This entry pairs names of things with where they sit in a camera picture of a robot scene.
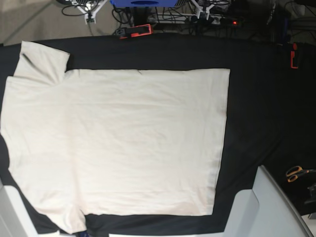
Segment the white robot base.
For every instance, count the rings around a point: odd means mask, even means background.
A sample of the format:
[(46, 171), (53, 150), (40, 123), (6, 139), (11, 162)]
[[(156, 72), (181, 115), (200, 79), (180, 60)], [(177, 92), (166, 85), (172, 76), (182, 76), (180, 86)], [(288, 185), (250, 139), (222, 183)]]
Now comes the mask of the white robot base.
[(59, 232), (38, 234), (17, 189), (0, 185), (0, 235), (2, 237), (59, 237)]
[(172, 165), (115, 197), (111, 237), (308, 237), (265, 167), (231, 161)]

